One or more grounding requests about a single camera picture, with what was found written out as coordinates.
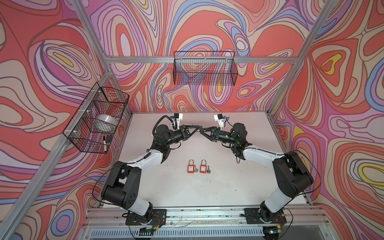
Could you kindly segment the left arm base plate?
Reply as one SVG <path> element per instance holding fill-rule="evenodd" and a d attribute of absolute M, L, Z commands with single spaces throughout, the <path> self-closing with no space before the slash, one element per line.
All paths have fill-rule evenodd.
<path fill-rule="evenodd" d="M 144 215 L 138 215 L 133 212 L 122 214 L 126 218 L 127 226 L 153 226 L 161 227 L 166 223 L 167 210 L 166 209 L 149 209 Z"/>

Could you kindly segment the aluminium front rail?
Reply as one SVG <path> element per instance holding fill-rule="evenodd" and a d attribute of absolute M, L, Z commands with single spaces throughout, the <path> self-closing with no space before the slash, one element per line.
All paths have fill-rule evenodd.
<path fill-rule="evenodd" d="M 237 227 L 247 224 L 246 206 L 222 207 L 169 207 L 164 227 Z M 123 227 L 125 210 L 119 208 L 91 209 L 88 211 L 84 226 Z M 288 205 L 284 217 L 293 226 L 328 225 L 330 220 L 325 211 L 314 205 Z"/>

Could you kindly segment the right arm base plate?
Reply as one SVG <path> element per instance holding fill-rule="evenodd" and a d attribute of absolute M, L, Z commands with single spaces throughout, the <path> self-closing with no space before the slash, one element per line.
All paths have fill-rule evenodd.
<path fill-rule="evenodd" d="M 240 216 L 246 218 L 247 224 L 284 225 L 287 223 L 284 209 L 272 213 L 267 208 L 245 208 Z"/>

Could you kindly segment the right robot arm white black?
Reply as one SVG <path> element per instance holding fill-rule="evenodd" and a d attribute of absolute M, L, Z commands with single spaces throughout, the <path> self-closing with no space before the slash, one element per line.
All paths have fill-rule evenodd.
<path fill-rule="evenodd" d="M 230 144 L 238 159 L 252 161 L 274 171 L 278 187 L 260 204 L 256 214 L 263 223 L 274 221 L 288 203 L 314 183 L 297 153 L 275 153 L 252 145 L 247 141 L 248 132 L 244 124 L 235 123 L 229 132 L 218 127 L 201 128 L 199 132 L 212 142 Z"/>

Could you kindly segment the red padlock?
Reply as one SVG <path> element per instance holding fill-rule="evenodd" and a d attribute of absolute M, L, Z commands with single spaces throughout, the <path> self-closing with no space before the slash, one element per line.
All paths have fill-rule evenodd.
<path fill-rule="evenodd" d="M 207 165 L 207 161 L 205 159 L 203 159 L 201 161 L 201 165 L 200 165 L 200 173 L 202 174 L 206 174 L 208 171 L 208 165 Z"/>
<path fill-rule="evenodd" d="M 194 160 L 189 160 L 189 164 L 188 164 L 188 170 L 187 172 L 189 174 L 193 174 L 195 172 L 195 163 L 194 163 Z"/>

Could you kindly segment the white tape roll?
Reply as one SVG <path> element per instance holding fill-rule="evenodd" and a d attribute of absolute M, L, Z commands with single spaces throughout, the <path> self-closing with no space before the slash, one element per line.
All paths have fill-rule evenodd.
<path fill-rule="evenodd" d="M 110 116 L 105 114 L 100 114 L 96 117 L 95 127 L 102 133 L 112 133 L 115 131 L 118 125 L 118 121 Z"/>

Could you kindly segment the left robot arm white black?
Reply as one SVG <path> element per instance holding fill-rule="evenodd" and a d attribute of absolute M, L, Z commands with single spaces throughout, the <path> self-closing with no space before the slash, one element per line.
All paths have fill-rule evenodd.
<path fill-rule="evenodd" d="M 139 196 L 142 174 L 168 158 L 172 150 L 170 145 L 188 140 L 201 128 L 181 125 L 170 130 L 167 125 L 154 126 L 153 142 L 147 153 L 128 163 L 116 162 L 113 165 L 101 191 L 101 199 L 148 222 L 153 217 L 153 205 Z"/>

